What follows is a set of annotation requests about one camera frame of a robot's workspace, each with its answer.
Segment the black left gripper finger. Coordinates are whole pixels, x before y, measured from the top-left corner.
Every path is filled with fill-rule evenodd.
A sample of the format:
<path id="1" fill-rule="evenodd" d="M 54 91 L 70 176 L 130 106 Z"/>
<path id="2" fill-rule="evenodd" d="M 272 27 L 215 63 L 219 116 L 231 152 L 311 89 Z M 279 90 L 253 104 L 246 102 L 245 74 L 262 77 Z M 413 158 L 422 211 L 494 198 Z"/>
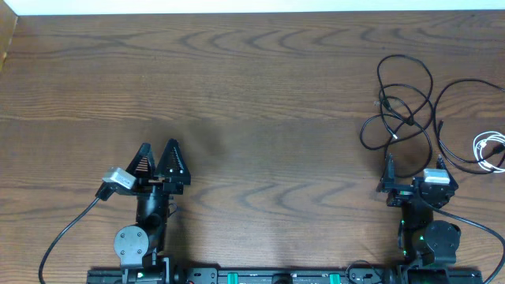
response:
<path id="1" fill-rule="evenodd" d="M 175 184 L 189 185 L 191 183 L 191 174 L 182 157 L 177 140 L 168 140 L 156 166 L 154 177 Z"/>
<path id="2" fill-rule="evenodd" d="M 135 178 L 154 177 L 155 160 L 150 144 L 142 143 L 125 171 L 132 174 Z"/>

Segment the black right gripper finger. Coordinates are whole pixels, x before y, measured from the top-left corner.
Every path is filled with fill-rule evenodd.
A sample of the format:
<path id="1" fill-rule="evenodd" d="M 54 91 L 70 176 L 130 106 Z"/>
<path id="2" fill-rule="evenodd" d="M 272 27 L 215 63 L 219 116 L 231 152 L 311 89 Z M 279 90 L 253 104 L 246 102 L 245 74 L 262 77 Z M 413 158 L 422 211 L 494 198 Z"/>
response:
<path id="1" fill-rule="evenodd" d="M 449 179 L 449 181 L 447 183 L 449 184 L 449 186 L 451 187 L 451 189 L 453 191 L 456 191 L 458 189 L 458 183 L 454 179 L 454 177 L 450 173 L 450 171 L 448 170 L 445 162 L 443 161 L 443 157 L 441 155 L 439 155 L 438 158 L 437 158 L 437 160 L 436 160 L 436 169 L 437 170 L 444 170 L 445 171 L 445 173 L 447 174 L 447 177 Z"/>
<path id="2" fill-rule="evenodd" d="M 376 187 L 377 192 L 390 192 L 395 187 L 395 165 L 393 155 L 388 154 L 385 159 L 385 168 L 379 184 Z"/>

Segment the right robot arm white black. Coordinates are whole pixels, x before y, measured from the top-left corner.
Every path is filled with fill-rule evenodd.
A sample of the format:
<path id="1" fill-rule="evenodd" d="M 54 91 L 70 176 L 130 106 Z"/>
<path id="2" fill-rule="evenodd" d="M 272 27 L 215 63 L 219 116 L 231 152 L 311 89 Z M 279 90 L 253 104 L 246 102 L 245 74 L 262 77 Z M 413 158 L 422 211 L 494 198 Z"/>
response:
<path id="1" fill-rule="evenodd" d="M 458 183 L 442 159 L 435 168 L 422 170 L 412 182 L 396 181 L 391 155 L 385 159 L 385 169 L 377 185 L 387 194 L 386 204 L 399 207 L 402 218 L 398 225 L 398 247 L 405 262 L 386 270 L 385 283 L 449 283 L 447 266 L 456 262 L 461 230 L 455 224 L 435 220 L 433 212 L 448 204 L 458 189 Z"/>

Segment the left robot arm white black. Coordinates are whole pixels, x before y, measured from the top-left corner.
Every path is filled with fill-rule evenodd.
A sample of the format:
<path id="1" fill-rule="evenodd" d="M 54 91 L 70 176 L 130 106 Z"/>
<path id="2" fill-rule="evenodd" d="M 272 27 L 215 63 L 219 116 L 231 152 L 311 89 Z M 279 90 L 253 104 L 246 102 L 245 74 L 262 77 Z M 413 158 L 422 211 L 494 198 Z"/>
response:
<path id="1" fill-rule="evenodd" d="M 176 212 L 171 200 L 191 184 L 179 143 L 170 139 L 156 163 L 150 144 L 142 144 L 123 170 L 115 167 L 103 178 L 119 195 L 137 198 L 135 223 L 118 231 L 114 251 L 122 283 L 172 283 L 170 258 L 162 256 L 166 222 Z"/>

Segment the cardboard box side panel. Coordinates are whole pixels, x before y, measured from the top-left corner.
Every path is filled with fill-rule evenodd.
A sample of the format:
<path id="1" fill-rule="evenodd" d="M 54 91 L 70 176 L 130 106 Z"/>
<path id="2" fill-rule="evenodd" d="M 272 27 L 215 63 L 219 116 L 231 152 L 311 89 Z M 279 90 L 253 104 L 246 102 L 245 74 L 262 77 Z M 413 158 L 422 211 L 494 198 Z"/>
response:
<path id="1" fill-rule="evenodd" d="M 1 0 L 0 4 L 0 69 L 3 68 L 13 34 L 17 26 L 18 15 Z"/>

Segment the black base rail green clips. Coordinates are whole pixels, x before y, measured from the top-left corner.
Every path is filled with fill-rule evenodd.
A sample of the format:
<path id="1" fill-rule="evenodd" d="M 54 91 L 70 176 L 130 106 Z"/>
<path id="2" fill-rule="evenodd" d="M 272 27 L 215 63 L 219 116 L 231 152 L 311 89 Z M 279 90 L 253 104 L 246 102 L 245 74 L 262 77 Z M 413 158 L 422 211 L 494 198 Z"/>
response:
<path id="1" fill-rule="evenodd" d="M 374 267 L 357 261 L 338 269 L 225 269 L 217 267 L 160 267 L 142 269 L 93 269 L 88 271 L 86 283 L 172 283 L 172 284 L 478 284 L 479 271 L 470 268 L 453 269 Z"/>

